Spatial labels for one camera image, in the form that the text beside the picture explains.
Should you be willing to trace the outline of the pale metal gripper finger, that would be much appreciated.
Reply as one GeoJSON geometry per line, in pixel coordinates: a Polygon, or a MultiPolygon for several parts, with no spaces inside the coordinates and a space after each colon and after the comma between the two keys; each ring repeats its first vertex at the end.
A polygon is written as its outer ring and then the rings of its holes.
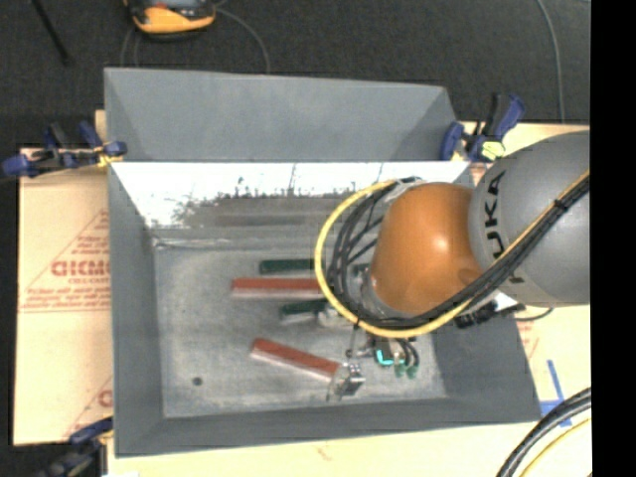
{"type": "Polygon", "coordinates": [[[350,363],[347,366],[346,395],[354,396],[365,381],[361,366],[357,363],[350,363]]]}
{"type": "Polygon", "coordinates": [[[340,401],[344,396],[346,381],[349,377],[347,364],[342,364],[334,373],[326,393],[326,402],[340,401]]]}

